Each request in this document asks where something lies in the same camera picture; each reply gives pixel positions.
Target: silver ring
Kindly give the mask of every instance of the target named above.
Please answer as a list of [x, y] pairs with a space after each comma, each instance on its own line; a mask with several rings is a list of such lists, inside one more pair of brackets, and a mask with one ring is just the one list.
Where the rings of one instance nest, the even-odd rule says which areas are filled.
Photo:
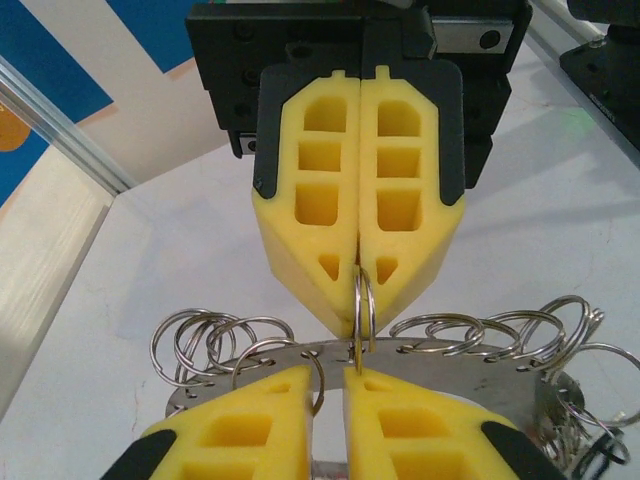
[[391, 337], [397, 337], [402, 332], [414, 327], [422, 327], [433, 324], [450, 323], [456, 327], [471, 327], [473, 333], [464, 342], [460, 342], [457, 345], [450, 345], [448, 347], [433, 347], [433, 348], [420, 348], [424, 342], [418, 342], [414, 345], [403, 345], [398, 351], [400, 353], [442, 353], [445, 356], [460, 355], [466, 353], [474, 347], [477, 347], [484, 340], [484, 327], [482, 322], [477, 318], [469, 315], [462, 315], [458, 313], [434, 313], [430, 315], [418, 315], [415, 317], [407, 318], [400, 323], [396, 323], [389, 335]]
[[[520, 348], [520, 334], [511, 328], [508, 325], [493, 321], [493, 320], [480, 320], [482, 322], [482, 328], [485, 332], [487, 330], [496, 330], [500, 333], [504, 333], [505, 335], [510, 336], [513, 339], [513, 342], [508, 347], [502, 348], [500, 350], [496, 350], [495, 352], [465, 352], [465, 355], [472, 355], [477, 357], [484, 357], [485, 362], [497, 362], [499, 360], [503, 360], [506, 358], [512, 358]], [[425, 328], [425, 333], [429, 338], [437, 339], [436, 335], [445, 330], [450, 330], [453, 328], [459, 328], [461, 325], [456, 323], [448, 323], [448, 322], [439, 322], [433, 323]], [[465, 333], [465, 340], [469, 340], [473, 333], [473, 327], [469, 327], [469, 329]]]
[[[296, 343], [295, 341], [289, 338], [265, 338], [264, 340], [261, 340], [251, 345], [244, 352], [242, 352], [242, 355], [238, 357], [236, 365], [233, 368], [233, 371], [231, 372], [231, 389], [232, 390], [236, 390], [238, 388], [238, 375], [244, 370], [243, 368], [240, 367], [242, 362], [245, 361], [250, 355], [254, 355], [258, 353], [258, 350], [260, 350], [260, 348], [266, 347], [268, 345], [292, 346], [292, 345], [298, 345], [298, 343]], [[322, 404], [324, 403], [324, 392], [326, 388], [324, 369], [322, 368], [320, 361], [316, 358], [316, 355], [314, 355], [311, 352], [303, 352], [303, 353], [307, 354], [307, 356], [303, 358], [307, 358], [311, 360], [313, 364], [316, 366], [316, 369], [318, 370], [318, 376], [320, 378], [320, 388], [318, 391], [318, 398], [316, 398], [316, 401], [314, 402], [313, 407], [311, 409], [313, 416], [315, 417], [320, 411], [320, 409], [322, 408]]]
[[[640, 370], [640, 359], [638, 359], [637, 357], [635, 357], [634, 355], [632, 355], [631, 353], [627, 352], [626, 350], [623, 350], [619, 347], [613, 346], [613, 345], [608, 345], [606, 343], [585, 343], [584, 345], [581, 345], [577, 350], [576, 350], [576, 354], [579, 352], [583, 352], [586, 350], [602, 350], [602, 351], [606, 351], [606, 352], [611, 352], [614, 353], [616, 355], [619, 355], [623, 358], [625, 358], [626, 360], [628, 360], [629, 362], [631, 362], [631, 364], [636, 367], [636, 369]], [[553, 387], [556, 387], [558, 384], [558, 379], [560, 378], [560, 374], [563, 372], [563, 369], [558, 369], [555, 370], [551, 376], [549, 377], [549, 384]], [[558, 401], [562, 404], [562, 406], [564, 408], [567, 409], [567, 411], [569, 413], [571, 413], [571, 415], [573, 415], [574, 417], [576, 417], [578, 420], [581, 420], [589, 425], [593, 425], [593, 426], [602, 426], [604, 425], [606, 428], [624, 428], [624, 427], [628, 427], [629, 425], [633, 425], [634, 423], [638, 422], [640, 420], [640, 410], [638, 410], [634, 415], [632, 415], [631, 417], [626, 417], [622, 420], [598, 420], [594, 421], [593, 416], [589, 417], [588, 415], [583, 415], [580, 411], [578, 411], [575, 408], [572, 408], [572, 406], [569, 404], [569, 402], [567, 402], [564, 398], [562, 398], [562, 392], [560, 390], [556, 390], [556, 397], [558, 398]]]
[[598, 317], [594, 319], [593, 311], [589, 302], [577, 295], [565, 295], [547, 303], [540, 310], [546, 313], [554, 313], [556, 310], [571, 304], [578, 304], [582, 307], [582, 314], [576, 330], [563, 342], [562, 347], [556, 352], [548, 362], [545, 362], [545, 370], [562, 368], [573, 356], [578, 353], [579, 348], [591, 337], [600, 326], [604, 313], [597, 310]]
[[362, 281], [364, 279], [367, 289], [367, 310], [369, 311], [369, 337], [368, 351], [373, 353], [376, 344], [376, 307], [373, 299], [373, 289], [369, 274], [364, 268], [356, 265], [354, 268], [354, 284], [355, 284], [355, 315], [353, 321], [353, 361], [358, 374], [362, 373], [362, 352], [363, 337], [362, 334]]
[[566, 403], [565, 408], [567, 411], [575, 418], [582, 420], [583, 418], [589, 418], [590, 421], [587, 422], [591, 425], [595, 425], [600, 427], [604, 432], [613, 440], [613, 442], [618, 446], [620, 451], [622, 452], [623, 462], [622, 465], [627, 465], [631, 461], [631, 452], [629, 452], [629, 448], [624, 444], [622, 440], [617, 438], [611, 430], [606, 426], [604, 422], [599, 420], [593, 413], [584, 408], [578, 409], [575, 405], [570, 403]]
[[[219, 325], [224, 325], [227, 322], [233, 322], [236, 320], [238, 320], [238, 318], [233, 315], [229, 315], [226, 313], [218, 313], [218, 312], [200, 314], [185, 320], [184, 323], [182, 323], [176, 330], [176, 333], [174, 334], [174, 340], [173, 340], [173, 353], [178, 359], [178, 366], [176, 367], [176, 375], [178, 374], [178, 371], [183, 372], [184, 375], [186, 375], [186, 372], [188, 371], [194, 375], [203, 376], [203, 377], [215, 377], [216, 375], [219, 375], [220, 372], [208, 371], [211, 365], [213, 365], [213, 363], [211, 362], [213, 359], [212, 356], [208, 355], [209, 365], [207, 365], [204, 370], [201, 370], [193, 366], [194, 365], [193, 355], [195, 353], [196, 348], [200, 344], [202, 338], [204, 338], [204, 333], [206, 330], [208, 330], [209, 328], [213, 328], [215, 331], [215, 329]], [[182, 339], [182, 336], [189, 330], [189, 328], [195, 326], [198, 323], [202, 323], [202, 325], [199, 325], [198, 327], [196, 327], [196, 332], [193, 333], [191, 337], [187, 340], [187, 346], [185, 347], [185, 351], [183, 352], [182, 348], [180, 348], [180, 341]], [[230, 334], [230, 337], [231, 337], [232, 348], [235, 350], [235, 344], [236, 344], [235, 334]]]
[[[248, 327], [249, 323], [261, 323], [261, 324], [267, 324], [267, 325], [272, 325], [274, 327], [278, 327], [284, 333], [285, 338], [287, 340], [294, 341], [294, 334], [291, 327], [286, 322], [274, 317], [246, 317], [246, 318], [239, 318], [232, 322], [223, 323], [222, 325], [216, 327], [216, 329], [211, 333], [210, 340], [212, 343], [215, 343], [217, 338], [222, 338], [222, 336], [225, 333], [231, 332], [235, 327], [240, 327], [243, 329], [247, 328], [249, 330], [250, 332], [249, 337], [253, 345], [257, 342], [258, 339], [256, 337], [255, 332], [250, 327]], [[210, 358], [209, 361], [211, 362], [211, 365], [214, 368], [225, 373], [231, 373], [236, 368], [236, 367], [223, 365], [217, 360], [214, 361], [212, 358]], [[261, 366], [268, 365], [268, 364], [271, 364], [269, 359], [263, 359], [263, 361], [256, 363], [255, 365], [248, 365], [248, 366], [242, 367], [242, 370], [244, 371], [252, 368], [259, 368]]]
[[[522, 344], [520, 345], [520, 351], [519, 353], [514, 355], [512, 358], [514, 360], [523, 360], [526, 358], [533, 358], [534, 360], [536, 360], [536, 363], [535, 363], [535, 366], [523, 367], [519, 370], [535, 371], [535, 370], [542, 370], [543, 368], [545, 368], [546, 366], [544, 363], [545, 360], [548, 357], [553, 356], [556, 352], [558, 352], [565, 338], [564, 325], [562, 321], [558, 317], [547, 312], [541, 312], [537, 310], [515, 310], [512, 312], [505, 312], [505, 313], [499, 313], [498, 315], [493, 315], [487, 318], [487, 320], [493, 320], [499, 323], [526, 320], [526, 323], [524, 324], [524, 326], [519, 332], [522, 340]], [[530, 352], [525, 352], [524, 350], [526, 349], [527, 345], [531, 341], [531, 337], [533, 336], [535, 331], [540, 327], [540, 325], [542, 325], [542, 323], [549, 323], [550, 325], [554, 326], [555, 328], [558, 329], [558, 333], [553, 338], [553, 340], [548, 342], [546, 345], [542, 345], [541, 347], [538, 347], [535, 350], [532, 350]]]
[[151, 364], [153, 365], [153, 369], [156, 373], [162, 378], [165, 382], [174, 387], [178, 388], [186, 388], [186, 387], [195, 387], [195, 386], [204, 386], [208, 385], [209, 382], [181, 382], [178, 378], [171, 378], [167, 374], [164, 373], [162, 365], [158, 360], [158, 344], [160, 343], [160, 338], [166, 333], [166, 331], [175, 323], [188, 320], [193, 317], [197, 317], [199, 315], [212, 315], [213, 312], [201, 308], [189, 308], [186, 310], [180, 310], [172, 315], [169, 315], [165, 318], [158, 327], [154, 330], [151, 335], [151, 342], [149, 344], [149, 356], [151, 357]]

